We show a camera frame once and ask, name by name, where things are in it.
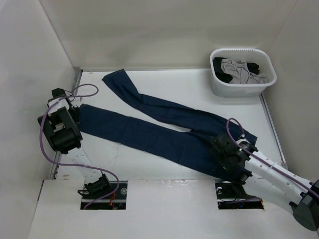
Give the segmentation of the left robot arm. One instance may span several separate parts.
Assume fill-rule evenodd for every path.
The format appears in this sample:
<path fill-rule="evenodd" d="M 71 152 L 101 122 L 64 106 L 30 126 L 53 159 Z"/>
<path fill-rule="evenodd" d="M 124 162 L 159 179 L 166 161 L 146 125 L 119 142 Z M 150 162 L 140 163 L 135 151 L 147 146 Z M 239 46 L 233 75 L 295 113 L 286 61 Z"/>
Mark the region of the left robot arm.
<path fill-rule="evenodd" d="M 84 178 L 85 184 L 98 181 L 100 170 L 88 168 L 91 161 L 81 144 L 83 139 L 79 124 L 79 109 L 74 107 L 67 98 L 64 89 L 51 91 L 52 99 L 48 100 L 48 113 L 37 118 L 40 124 L 40 135 L 45 136 L 50 147 L 55 152 L 63 154 L 66 162 L 59 166 L 75 165 Z"/>

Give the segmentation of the dark blue jeans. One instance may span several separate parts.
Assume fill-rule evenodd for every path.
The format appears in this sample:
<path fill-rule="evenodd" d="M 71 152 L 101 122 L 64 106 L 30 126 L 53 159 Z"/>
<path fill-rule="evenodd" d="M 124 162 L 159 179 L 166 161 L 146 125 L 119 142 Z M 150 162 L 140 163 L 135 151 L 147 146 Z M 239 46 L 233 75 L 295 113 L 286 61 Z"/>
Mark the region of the dark blue jeans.
<path fill-rule="evenodd" d="M 157 123 L 83 104 L 79 108 L 81 132 L 138 149 L 197 172 L 231 180 L 212 149 L 214 139 L 230 132 L 234 139 L 257 137 L 219 115 L 138 92 L 125 70 L 103 77 L 103 82 L 123 102 L 155 119 Z"/>

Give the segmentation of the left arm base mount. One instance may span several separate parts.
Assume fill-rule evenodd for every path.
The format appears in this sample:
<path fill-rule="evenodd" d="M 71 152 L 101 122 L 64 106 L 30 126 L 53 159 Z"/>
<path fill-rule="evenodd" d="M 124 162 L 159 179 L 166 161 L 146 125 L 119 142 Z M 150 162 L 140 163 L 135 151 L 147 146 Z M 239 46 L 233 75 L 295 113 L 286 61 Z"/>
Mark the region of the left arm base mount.
<path fill-rule="evenodd" d="M 77 193 L 82 197 L 81 210 L 125 210 L 128 181 L 109 181 L 103 174 L 96 182 L 84 184 Z"/>

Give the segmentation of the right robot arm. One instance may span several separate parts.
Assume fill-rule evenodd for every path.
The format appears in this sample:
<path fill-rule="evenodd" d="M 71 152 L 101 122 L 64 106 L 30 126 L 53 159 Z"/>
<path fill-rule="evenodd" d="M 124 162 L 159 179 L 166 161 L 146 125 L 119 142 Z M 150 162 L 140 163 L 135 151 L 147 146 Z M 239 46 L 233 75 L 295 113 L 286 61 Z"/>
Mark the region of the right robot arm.
<path fill-rule="evenodd" d="M 319 183 L 301 178 L 266 157 L 254 144 L 242 138 L 234 141 L 222 134 L 212 141 L 218 163 L 235 173 L 231 191 L 271 202 L 291 214 L 304 228 L 319 229 Z"/>

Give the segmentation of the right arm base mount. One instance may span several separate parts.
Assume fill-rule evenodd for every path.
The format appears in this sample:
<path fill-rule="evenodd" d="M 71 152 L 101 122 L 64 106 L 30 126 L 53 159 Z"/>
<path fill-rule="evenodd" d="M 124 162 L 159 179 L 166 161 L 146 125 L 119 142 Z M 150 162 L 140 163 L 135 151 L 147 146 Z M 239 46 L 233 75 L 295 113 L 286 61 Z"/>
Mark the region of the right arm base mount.
<path fill-rule="evenodd" d="M 217 206 L 220 210 L 264 209 L 261 198 L 247 194 L 243 187 L 228 181 L 216 181 Z"/>

